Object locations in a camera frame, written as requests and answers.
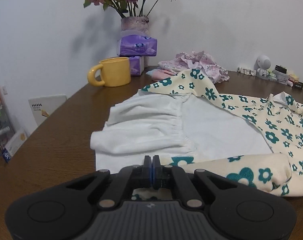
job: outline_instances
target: purple tissue package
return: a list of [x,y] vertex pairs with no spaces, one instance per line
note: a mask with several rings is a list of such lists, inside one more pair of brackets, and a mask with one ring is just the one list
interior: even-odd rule
[[132,76],[140,76],[144,70],[144,57],[129,57],[130,74]]
[[117,43],[118,56],[156,56],[157,39],[141,36],[129,35],[122,37]]

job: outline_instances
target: mug handle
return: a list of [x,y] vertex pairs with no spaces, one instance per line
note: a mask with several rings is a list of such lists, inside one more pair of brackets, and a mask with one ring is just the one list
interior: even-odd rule
[[87,80],[89,84],[95,86],[95,87],[101,87],[105,84],[104,80],[102,80],[102,77],[100,75],[101,81],[97,81],[95,79],[95,73],[97,72],[98,69],[102,69],[103,65],[98,64],[90,69],[90,71],[87,74]]

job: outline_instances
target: white wall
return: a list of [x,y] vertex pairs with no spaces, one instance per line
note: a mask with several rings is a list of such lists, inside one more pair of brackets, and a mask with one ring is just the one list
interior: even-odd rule
[[[149,0],[146,9],[154,0]],[[86,72],[112,57],[120,17],[83,0],[0,0],[0,85],[15,128],[36,128],[28,99],[66,94]],[[150,15],[160,60],[206,50],[229,70],[257,56],[291,68],[303,80],[303,0],[160,0]]]

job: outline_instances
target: ceramic cup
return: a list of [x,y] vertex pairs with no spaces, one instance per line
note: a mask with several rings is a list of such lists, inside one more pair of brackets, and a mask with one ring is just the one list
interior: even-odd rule
[[[95,73],[100,69],[101,81],[95,79]],[[104,59],[92,67],[87,74],[89,84],[95,87],[119,87],[130,82],[130,66],[128,57],[113,57]]]

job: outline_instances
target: brown wooden table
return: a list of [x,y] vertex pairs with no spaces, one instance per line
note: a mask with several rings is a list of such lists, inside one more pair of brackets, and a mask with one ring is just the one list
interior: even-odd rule
[[[229,81],[216,84],[219,92],[266,98],[285,91],[303,103],[302,90],[237,72],[229,76]],[[143,74],[122,87],[86,85],[37,128],[0,176],[0,240],[11,239],[4,214],[15,199],[95,171],[91,133],[102,130],[111,106],[150,83],[151,78]],[[287,199],[297,211],[290,240],[303,240],[303,197]]]

